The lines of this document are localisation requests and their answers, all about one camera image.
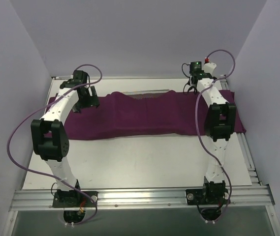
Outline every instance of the white table surface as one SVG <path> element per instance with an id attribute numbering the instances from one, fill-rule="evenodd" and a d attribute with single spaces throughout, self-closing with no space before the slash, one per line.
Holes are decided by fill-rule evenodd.
<path id="1" fill-rule="evenodd" d="M 63 81 L 54 80 L 50 96 Z M 114 91 L 172 89 L 181 92 L 187 79 L 104 79 L 96 84 L 98 96 Z M 209 139 L 203 137 L 206 146 Z M 157 188 L 202 186 L 208 155 L 196 136 L 175 134 L 133 136 L 108 140 L 70 140 L 68 160 L 81 188 Z M 237 135 L 226 149 L 225 169 L 233 186 L 251 185 Z M 29 167 L 50 173 L 40 156 L 32 154 Z M 27 173 L 23 189 L 50 189 L 54 179 Z"/>

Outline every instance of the screw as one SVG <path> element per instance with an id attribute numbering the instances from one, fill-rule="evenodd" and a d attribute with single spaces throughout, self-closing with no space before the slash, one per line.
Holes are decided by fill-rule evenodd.
<path id="1" fill-rule="evenodd" d="M 187 199 L 190 200 L 190 201 L 193 200 L 193 194 L 192 193 L 188 193 L 187 194 Z"/>
<path id="2" fill-rule="evenodd" d="M 92 195 L 92 196 L 91 196 L 91 198 L 93 199 L 93 201 L 94 201 L 94 202 L 96 202 L 96 201 L 97 201 L 97 196 Z"/>

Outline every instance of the gray wall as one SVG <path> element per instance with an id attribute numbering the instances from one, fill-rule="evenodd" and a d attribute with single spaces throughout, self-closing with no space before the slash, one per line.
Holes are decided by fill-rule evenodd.
<path id="1" fill-rule="evenodd" d="M 280 0 L 268 0 L 230 79 L 258 175 L 280 220 Z"/>
<path id="2" fill-rule="evenodd" d="M 6 140 L 26 114 L 44 104 L 49 84 L 49 73 L 11 3 L 0 0 L 0 234 L 13 192 L 23 177 L 6 155 Z M 27 164 L 29 126 L 16 135 L 12 152 Z"/>
<path id="3" fill-rule="evenodd" d="M 235 56 L 265 0 L 11 0 L 51 75 L 94 63 L 105 76 L 183 77 L 181 64 Z M 231 60 L 213 56 L 217 73 Z"/>

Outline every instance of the robotic manipulator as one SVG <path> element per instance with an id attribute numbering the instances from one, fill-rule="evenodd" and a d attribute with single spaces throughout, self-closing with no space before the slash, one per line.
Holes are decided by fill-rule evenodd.
<path id="1" fill-rule="evenodd" d="M 209 87 L 216 79 L 212 76 L 216 66 L 216 64 L 209 62 L 208 59 L 205 59 L 203 67 L 201 61 L 191 62 L 189 64 L 190 78 L 187 83 L 190 86 L 188 91 L 193 90 L 196 94 Z M 234 132 L 236 106 L 223 98 L 215 86 L 204 91 L 202 96 L 209 107 L 204 123 L 206 136 L 208 136 L 211 143 L 207 149 L 218 158 L 223 166 L 228 141 Z M 187 195 L 188 203 L 190 202 L 191 205 L 225 204 L 228 196 L 228 190 L 225 186 L 224 173 L 221 166 L 213 157 L 209 156 L 203 189 L 191 191 L 190 193 L 193 195 L 190 195 L 190 198 Z"/>
<path id="2" fill-rule="evenodd" d="M 69 139 L 63 124 L 71 110 L 80 113 L 81 109 L 98 107 L 99 100 L 94 86 L 79 87 L 66 96 L 64 94 L 77 85 L 87 83 L 87 77 L 86 72 L 75 70 L 71 79 L 60 85 L 56 99 L 60 96 L 64 98 L 52 105 L 41 119 L 34 119 L 31 122 L 34 152 L 49 165 L 53 175 L 77 189 L 80 189 L 80 184 L 74 177 L 67 159 Z M 83 201 L 83 195 L 56 181 L 57 192 L 54 194 L 53 207 L 79 206 Z"/>

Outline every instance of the purple towel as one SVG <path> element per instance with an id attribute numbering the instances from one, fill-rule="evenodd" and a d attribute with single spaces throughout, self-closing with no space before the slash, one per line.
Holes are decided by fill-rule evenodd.
<path id="1" fill-rule="evenodd" d="M 234 103 L 234 93 L 220 91 L 229 102 Z M 192 92 L 169 91 L 158 97 L 135 99 L 120 92 L 100 97 L 100 106 L 83 109 L 82 113 L 70 112 L 65 130 L 72 140 L 97 140 L 133 135 L 180 134 L 197 135 L 194 109 L 197 95 Z M 199 104 L 199 127 L 204 135 L 207 104 L 203 98 Z M 235 132 L 244 133 L 237 113 Z"/>

